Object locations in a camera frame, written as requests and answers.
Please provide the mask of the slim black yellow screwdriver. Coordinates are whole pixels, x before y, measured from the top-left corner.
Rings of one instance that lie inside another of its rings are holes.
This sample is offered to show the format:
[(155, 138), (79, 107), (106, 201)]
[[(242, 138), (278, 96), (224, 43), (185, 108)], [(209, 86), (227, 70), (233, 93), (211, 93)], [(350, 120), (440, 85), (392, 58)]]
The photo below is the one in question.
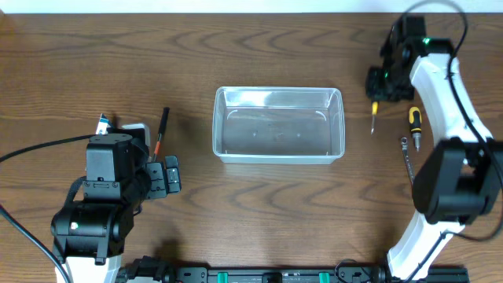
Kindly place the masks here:
[(375, 131), (375, 126), (376, 126), (376, 116), (378, 113), (378, 108), (379, 108), (379, 102), (374, 101), (372, 103), (372, 123), (371, 123), (371, 134), (374, 133)]

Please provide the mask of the stubby yellow black screwdriver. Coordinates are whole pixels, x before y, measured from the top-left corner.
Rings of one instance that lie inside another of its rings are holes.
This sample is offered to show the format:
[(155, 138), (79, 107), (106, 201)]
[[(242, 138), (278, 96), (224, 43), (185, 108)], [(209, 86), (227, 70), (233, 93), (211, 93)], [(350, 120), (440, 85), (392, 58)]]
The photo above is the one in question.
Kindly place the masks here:
[(409, 131), (411, 133), (415, 149), (416, 151), (419, 152), (421, 135), (422, 135), (422, 128), (421, 128), (422, 118), (420, 109), (416, 106), (411, 107), (409, 109), (408, 119), (409, 119)]

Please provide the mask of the silver ratchet wrench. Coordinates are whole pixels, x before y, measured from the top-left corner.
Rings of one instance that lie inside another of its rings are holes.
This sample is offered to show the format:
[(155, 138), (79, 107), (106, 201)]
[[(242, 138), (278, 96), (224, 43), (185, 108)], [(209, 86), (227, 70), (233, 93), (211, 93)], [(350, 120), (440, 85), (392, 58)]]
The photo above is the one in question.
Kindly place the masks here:
[(414, 173), (413, 165), (412, 165), (412, 163), (410, 161), (410, 158), (409, 158), (409, 143), (408, 143), (408, 139), (406, 137), (402, 137), (400, 139), (400, 142), (401, 142), (402, 155), (403, 155), (403, 158), (404, 158), (404, 162), (405, 162), (407, 174), (409, 176), (409, 181), (410, 181), (410, 184), (413, 185), (414, 178), (415, 178), (415, 173)]

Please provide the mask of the small hammer black orange handle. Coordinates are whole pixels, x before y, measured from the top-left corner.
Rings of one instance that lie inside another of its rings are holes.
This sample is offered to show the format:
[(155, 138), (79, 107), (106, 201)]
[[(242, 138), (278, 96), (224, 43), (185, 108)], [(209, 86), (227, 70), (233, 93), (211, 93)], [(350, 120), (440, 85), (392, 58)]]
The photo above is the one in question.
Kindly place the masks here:
[(160, 144), (162, 142), (163, 136), (164, 136), (166, 128), (167, 128), (167, 121), (168, 121), (169, 112), (170, 112), (169, 107), (163, 108), (163, 114), (161, 116), (160, 125), (159, 125), (158, 133), (157, 133), (156, 146), (154, 148), (154, 152), (152, 155), (152, 162), (156, 161), (156, 158), (159, 154)]

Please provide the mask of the blue white small box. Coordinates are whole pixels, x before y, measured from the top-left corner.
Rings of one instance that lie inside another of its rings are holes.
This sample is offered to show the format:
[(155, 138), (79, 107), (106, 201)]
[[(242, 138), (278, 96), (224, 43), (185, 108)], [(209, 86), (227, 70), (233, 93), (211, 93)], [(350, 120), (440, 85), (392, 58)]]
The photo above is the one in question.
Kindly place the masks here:
[(111, 127), (109, 119), (102, 113), (98, 119), (97, 128), (95, 134), (104, 135), (108, 133), (108, 129)]

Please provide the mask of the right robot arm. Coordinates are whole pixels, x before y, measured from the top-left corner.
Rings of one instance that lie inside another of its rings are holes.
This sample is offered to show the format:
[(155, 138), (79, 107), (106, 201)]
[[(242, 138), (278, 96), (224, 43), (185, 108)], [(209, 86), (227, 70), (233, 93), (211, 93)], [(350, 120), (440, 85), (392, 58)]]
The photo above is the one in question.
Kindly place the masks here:
[(502, 143), (474, 109), (449, 39), (426, 34), (423, 16), (403, 13), (380, 50), (384, 62), (369, 69), (365, 91), (373, 104), (419, 95), (434, 138), (433, 152), (411, 178), (415, 212), (387, 252), (375, 282), (429, 282), (430, 266), (453, 237), (484, 242), (462, 231), (488, 214), (502, 191)]

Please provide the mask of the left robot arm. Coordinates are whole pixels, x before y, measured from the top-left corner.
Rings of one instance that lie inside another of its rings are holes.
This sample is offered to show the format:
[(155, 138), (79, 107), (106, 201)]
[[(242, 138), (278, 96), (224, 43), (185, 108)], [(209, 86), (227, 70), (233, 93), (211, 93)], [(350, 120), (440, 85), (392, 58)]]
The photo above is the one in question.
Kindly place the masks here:
[(69, 193), (51, 222), (59, 282), (114, 282), (127, 235), (146, 200), (182, 189), (176, 156), (156, 161), (145, 139), (122, 130), (93, 135), (86, 147), (86, 177)]

